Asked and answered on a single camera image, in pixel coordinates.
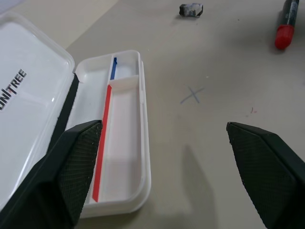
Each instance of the blue plastic piece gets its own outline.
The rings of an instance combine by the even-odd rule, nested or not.
[[[117,65],[117,62],[116,62],[116,57],[115,57],[114,60],[113,60],[113,66],[112,66],[110,80],[114,80],[116,65]]]

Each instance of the case lid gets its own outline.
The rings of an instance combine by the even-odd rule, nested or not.
[[[23,17],[0,15],[0,210],[48,145],[74,60]]]

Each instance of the gray desk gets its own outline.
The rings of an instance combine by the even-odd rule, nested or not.
[[[79,229],[262,229],[235,164],[228,121],[279,134],[305,160],[305,4],[294,40],[273,47],[284,1],[203,1],[198,19],[182,0],[122,0],[67,50],[81,60],[138,50],[143,58],[152,191],[143,208],[82,219]],[[197,91],[199,103],[189,98]]]

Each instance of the printed logo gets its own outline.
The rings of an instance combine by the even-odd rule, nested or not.
[[[17,95],[17,89],[26,75],[27,74],[20,69],[10,84],[5,89],[1,89],[0,111],[3,111],[3,109],[8,105],[10,99]]]

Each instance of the red strip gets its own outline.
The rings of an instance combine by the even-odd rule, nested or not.
[[[100,182],[101,182],[101,174],[102,174],[102,162],[103,162],[104,147],[105,147],[105,137],[106,137],[111,89],[112,89],[111,86],[108,85],[107,94],[106,94],[106,102],[105,102],[105,110],[104,110],[104,116],[103,116],[103,121],[102,121],[103,129],[102,129],[102,135],[100,138],[99,152],[97,154],[97,162],[96,162],[95,177],[94,177],[94,184],[93,184],[92,197],[96,202],[98,202],[98,200],[99,200]]]

